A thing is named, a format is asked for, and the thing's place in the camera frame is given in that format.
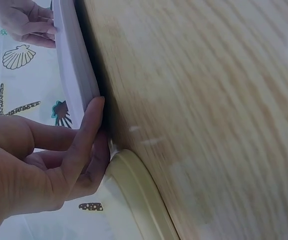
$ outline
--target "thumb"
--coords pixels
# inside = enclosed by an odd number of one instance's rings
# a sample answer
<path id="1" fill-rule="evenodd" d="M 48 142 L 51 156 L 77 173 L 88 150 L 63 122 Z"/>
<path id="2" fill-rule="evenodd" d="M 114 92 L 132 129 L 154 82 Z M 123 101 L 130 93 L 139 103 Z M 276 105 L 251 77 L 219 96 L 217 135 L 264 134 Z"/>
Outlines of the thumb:
<path id="1" fill-rule="evenodd" d="M 18 35 L 26 35 L 26 34 L 31 34 L 31 33 L 48 33 L 48 34 L 55 34 L 57 32 L 56 28 L 51 25 L 50 23 L 47 22 L 42 22 L 42 21 L 38 21 L 38 22 L 33 22 L 30 21 L 28 23 L 26 23 L 25 25 L 22 26 L 22 28 L 20 29 L 19 33 L 16 33 Z"/>

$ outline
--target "light wood table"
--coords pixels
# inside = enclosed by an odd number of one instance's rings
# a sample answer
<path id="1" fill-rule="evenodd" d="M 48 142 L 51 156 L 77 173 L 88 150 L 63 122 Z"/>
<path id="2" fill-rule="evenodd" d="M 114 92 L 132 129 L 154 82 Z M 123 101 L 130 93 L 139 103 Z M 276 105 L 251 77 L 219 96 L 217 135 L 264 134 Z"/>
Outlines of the light wood table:
<path id="1" fill-rule="evenodd" d="M 288 0 L 84 4 L 113 139 L 181 239 L 288 240 Z"/>

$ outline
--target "cream plastic trim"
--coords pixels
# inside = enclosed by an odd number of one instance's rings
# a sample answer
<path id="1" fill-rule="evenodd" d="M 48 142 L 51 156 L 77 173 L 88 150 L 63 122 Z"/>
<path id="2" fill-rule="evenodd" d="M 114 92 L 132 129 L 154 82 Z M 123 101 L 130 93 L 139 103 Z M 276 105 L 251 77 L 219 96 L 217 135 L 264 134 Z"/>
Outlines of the cream plastic trim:
<path id="1" fill-rule="evenodd" d="M 97 191 L 117 240 L 178 240 L 148 170 L 131 151 L 117 153 Z"/>

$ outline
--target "finger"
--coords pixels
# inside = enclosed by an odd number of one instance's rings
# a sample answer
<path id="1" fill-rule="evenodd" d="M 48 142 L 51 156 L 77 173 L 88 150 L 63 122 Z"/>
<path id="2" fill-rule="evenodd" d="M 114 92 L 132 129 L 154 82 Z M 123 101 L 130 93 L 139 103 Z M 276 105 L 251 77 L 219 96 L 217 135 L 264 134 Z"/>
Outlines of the finger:
<path id="1" fill-rule="evenodd" d="M 38 6 L 38 15 L 43 18 L 52 19 L 54 18 L 54 13 L 52 10 L 47 8 L 42 8 L 41 6 Z"/>
<path id="2" fill-rule="evenodd" d="M 42 21 L 43 21 L 43 22 L 45 22 L 45 23 L 48 23 L 48 22 L 49 22 L 49 21 L 48 21 L 49 19 L 51 19 L 51 18 L 46 18 L 46 17 L 40 16 L 40 17 L 37 18 L 37 22 L 39 22 L 39 21 L 42 22 Z"/>
<path id="3" fill-rule="evenodd" d="M 48 23 L 48 22 L 42 22 L 42 21 L 30 21 L 23 25 L 18 32 L 15 32 L 17 35 L 27 35 L 31 33 L 48 33 L 48 34 L 55 34 L 57 33 L 56 28 Z"/>
<path id="4" fill-rule="evenodd" d="M 63 162 L 63 158 L 66 155 L 65 151 L 40 151 L 40 152 L 34 152 L 31 155 L 27 156 L 27 158 L 25 158 L 24 162 L 28 163 L 28 164 L 32 164 L 32 161 L 42 161 L 43 164 L 45 165 L 45 169 L 54 169 L 54 168 L 58 168 L 62 165 Z M 83 170 L 82 170 L 82 174 L 84 174 L 90 164 L 91 161 L 91 156 L 89 157 L 89 161 L 85 164 Z"/>
<path id="5" fill-rule="evenodd" d="M 24 162 L 29 165 L 34 165 L 43 171 L 46 171 L 48 168 L 46 167 L 45 163 L 43 162 L 40 155 L 32 153 L 31 155 L 27 156 L 24 159 Z"/>
<path id="6" fill-rule="evenodd" d="M 44 125 L 26 118 L 23 121 L 28 125 L 34 142 L 34 148 L 66 151 L 71 146 L 77 130 L 61 126 Z"/>
<path id="7" fill-rule="evenodd" d="M 44 47 L 44 48 L 49 48 L 49 49 L 56 48 L 56 43 L 54 40 L 45 38 L 36 34 L 29 34 L 25 36 L 25 38 L 23 38 L 21 42 L 32 44 L 35 46 Z"/>
<path id="8" fill-rule="evenodd" d="M 90 165 L 88 166 L 86 173 L 78 178 L 68 200 L 94 194 L 105 175 L 109 161 L 110 151 L 108 138 L 105 132 L 99 131 L 93 145 L 93 157 Z"/>
<path id="9" fill-rule="evenodd" d="M 92 145 L 101 125 L 104 102 L 103 97 L 97 97 L 89 103 L 80 130 L 63 159 L 61 171 L 71 188 L 89 160 Z"/>
<path id="10" fill-rule="evenodd" d="M 51 40 L 55 40 L 55 35 L 54 34 L 49 34 L 49 33 L 39 33 L 39 32 L 34 32 L 32 33 L 33 35 L 36 35 L 36 36 L 41 36 L 45 39 L 51 39 Z"/>
<path id="11" fill-rule="evenodd" d="M 39 124 L 20 116 L 0 116 L 0 148 L 24 159 L 35 148 L 66 151 L 77 130 Z"/>

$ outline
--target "hand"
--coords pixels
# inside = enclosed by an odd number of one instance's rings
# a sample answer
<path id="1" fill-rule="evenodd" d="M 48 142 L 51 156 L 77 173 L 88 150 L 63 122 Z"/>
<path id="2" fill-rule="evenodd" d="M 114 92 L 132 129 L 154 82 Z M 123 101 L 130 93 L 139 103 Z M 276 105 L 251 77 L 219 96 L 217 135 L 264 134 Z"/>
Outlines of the hand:
<path id="1" fill-rule="evenodd" d="M 0 116 L 0 224 L 97 191 L 110 161 L 107 137 L 98 132 L 103 106 L 94 98 L 78 131 Z"/>
<path id="2" fill-rule="evenodd" d="M 0 0 L 0 25 L 16 41 L 55 48 L 53 11 L 32 0 Z"/>

